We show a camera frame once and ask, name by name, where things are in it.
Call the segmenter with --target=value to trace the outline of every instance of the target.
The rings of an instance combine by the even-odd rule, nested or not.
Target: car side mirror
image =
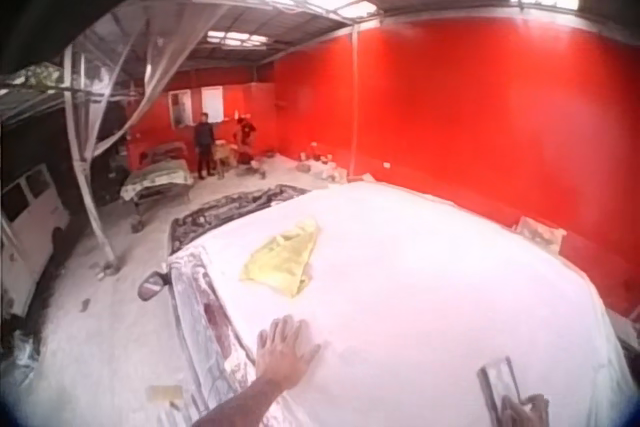
[[[138,286],[138,298],[143,302],[153,299],[162,292],[166,285],[169,285],[169,274],[154,270]]]

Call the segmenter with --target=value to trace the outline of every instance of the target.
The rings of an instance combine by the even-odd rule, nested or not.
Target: white van
[[[1,200],[2,316],[24,316],[69,213],[44,164],[6,187]]]

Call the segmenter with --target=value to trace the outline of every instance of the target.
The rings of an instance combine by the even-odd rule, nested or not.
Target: yellow cloth
[[[318,224],[308,219],[272,237],[251,254],[240,279],[255,280],[295,297],[310,281],[304,269],[316,244],[318,230]]]

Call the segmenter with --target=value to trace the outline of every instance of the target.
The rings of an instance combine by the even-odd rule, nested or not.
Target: painted red wall
[[[507,226],[560,226],[567,257],[627,308],[622,283],[640,282],[640,49],[541,21],[442,19],[361,32],[357,88],[353,72],[348,36],[276,62],[280,152],[317,142],[355,174]]]
[[[191,91],[192,117],[195,122],[202,114],[202,87],[223,86],[225,120],[215,126],[217,139],[233,141],[235,112],[251,116],[258,129],[255,148],[258,152],[275,150],[275,106],[273,84],[251,83],[253,70],[250,68],[216,68],[177,73],[149,110],[130,129],[127,141],[129,166],[140,168],[140,154],[154,146],[173,141],[187,145],[187,162],[196,169],[196,154],[193,144],[193,127],[174,129],[171,125],[168,92],[174,90]],[[129,115],[135,106],[129,107]]]

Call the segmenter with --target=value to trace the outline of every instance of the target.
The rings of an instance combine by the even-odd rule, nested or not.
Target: dusty floor
[[[101,218],[121,259],[122,271],[102,281],[103,261],[95,237],[80,240],[51,299],[43,332],[40,363],[31,381],[16,395],[21,417],[33,427],[151,426],[158,404],[150,403],[151,385],[181,385],[190,378],[163,292],[148,303],[138,300],[138,283],[165,260],[169,223],[203,203],[229,193],[277,183],[322,188],[316,174],[301,174],[295,163],[277,157],[266,163],[265,180],[227,174],[195,184],[190,201],[178,197],[158,203],[145,215],[145,229],[131,234],[128,209],[116,203]]]

